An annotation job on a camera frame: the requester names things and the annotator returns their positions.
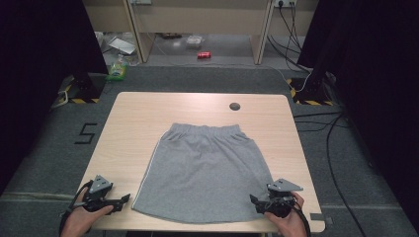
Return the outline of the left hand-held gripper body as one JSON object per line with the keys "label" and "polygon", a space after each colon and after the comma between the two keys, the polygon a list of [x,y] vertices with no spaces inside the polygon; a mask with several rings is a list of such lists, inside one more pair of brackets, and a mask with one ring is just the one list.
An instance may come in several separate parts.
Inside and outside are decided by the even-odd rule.
{"label": "left hand-held gripper body", "polygon": [[95,179],[89,183],[88,190],[83,197],[83,207],[89,212],[94,212],[107,205],[111,205],[112,203],[106,199],[106,195],[112,187],[112,183],[101,175],[97,175]]}

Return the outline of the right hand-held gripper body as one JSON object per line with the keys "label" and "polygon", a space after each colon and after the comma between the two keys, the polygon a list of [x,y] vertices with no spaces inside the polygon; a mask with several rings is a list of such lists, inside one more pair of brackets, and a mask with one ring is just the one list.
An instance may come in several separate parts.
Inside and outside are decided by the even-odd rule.
{"label": "right hand-held gripper body", "polygon": [[278,179],[267,185],[269,200],[263,205],[264,212],[271,212],[280,218],[287,217],[295,205],[293,192],[300,192],[303,187],[285,179]]}

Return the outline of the grey skirt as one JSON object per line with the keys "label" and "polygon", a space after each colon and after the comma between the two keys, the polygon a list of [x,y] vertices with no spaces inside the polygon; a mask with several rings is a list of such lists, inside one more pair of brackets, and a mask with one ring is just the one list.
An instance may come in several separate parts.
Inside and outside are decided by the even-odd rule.
{"label": "grey skirt", "polygon": [[132,209],[181,223],[252,221],[250,197],[273,181],[253,139],[237,125],[174,123],[158,140]]}

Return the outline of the person's right hand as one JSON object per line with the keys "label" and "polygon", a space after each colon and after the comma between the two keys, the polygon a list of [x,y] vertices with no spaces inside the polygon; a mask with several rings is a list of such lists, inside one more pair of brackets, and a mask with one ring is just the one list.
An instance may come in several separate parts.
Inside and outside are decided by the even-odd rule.
{"label": "person's right hand", "polygon": [[300,217],[304,199],[296,192],[292,192],[296,201],[294,209],[285,218],[280,218],[271,212],[265,212],[264,215],[276,225],[278,234],[282,237],[308,237],[304,221]]}

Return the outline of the person's left hand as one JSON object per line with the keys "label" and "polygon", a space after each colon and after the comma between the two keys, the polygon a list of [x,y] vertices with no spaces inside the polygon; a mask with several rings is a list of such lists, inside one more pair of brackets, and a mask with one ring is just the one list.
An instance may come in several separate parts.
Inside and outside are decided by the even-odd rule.
{"label": "person's left hand", "polygon": [[67,217],[59,237],[82,237],[98,219],[112,210],[111,205],[93,212],[84,207],[75,208]]}

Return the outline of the green packet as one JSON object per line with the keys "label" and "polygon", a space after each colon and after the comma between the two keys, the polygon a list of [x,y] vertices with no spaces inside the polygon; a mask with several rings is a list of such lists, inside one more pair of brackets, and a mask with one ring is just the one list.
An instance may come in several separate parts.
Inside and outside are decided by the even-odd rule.
{"label": "green packet", "polygon": [[109,81],[122,81],[126,78],[126,65],[121,62],[114,62],[109,68],[106,79]]}

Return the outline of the black curtain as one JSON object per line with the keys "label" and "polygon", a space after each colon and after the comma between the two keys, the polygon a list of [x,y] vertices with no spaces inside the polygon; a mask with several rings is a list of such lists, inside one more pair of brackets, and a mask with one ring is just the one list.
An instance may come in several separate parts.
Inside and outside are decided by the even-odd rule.
{"label": "black curtain", "polygon": [[299,63],[324,65],[419,234],[419,0],[318,0]]}
{"label": "black curtain", "polygon": [[83,0],[0,0],[0,195],[63,79],[107,71]]}

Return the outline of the white device on floor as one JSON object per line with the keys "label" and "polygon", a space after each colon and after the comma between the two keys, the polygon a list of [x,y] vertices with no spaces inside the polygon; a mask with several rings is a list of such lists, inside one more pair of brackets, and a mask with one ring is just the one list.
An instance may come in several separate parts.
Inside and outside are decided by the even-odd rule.
{"label": "white device on floor", "polygon": [[135,52],[135,45],[119,38],[113,38],[109,42],[109,46],[115,48],[122,53],[132,54]]}

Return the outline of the clear plastic bag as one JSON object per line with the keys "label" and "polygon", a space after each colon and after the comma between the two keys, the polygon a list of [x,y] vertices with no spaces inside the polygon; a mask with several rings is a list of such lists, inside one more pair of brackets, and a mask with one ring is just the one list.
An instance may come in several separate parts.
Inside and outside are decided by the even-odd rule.
{"label": "clear plastic bag", "polygon": [[199,49],[202,47],[204,41],[205,39],[201,36],[195,36],[195,35],[188,36],[186,40],[186,46],[187,48]]}

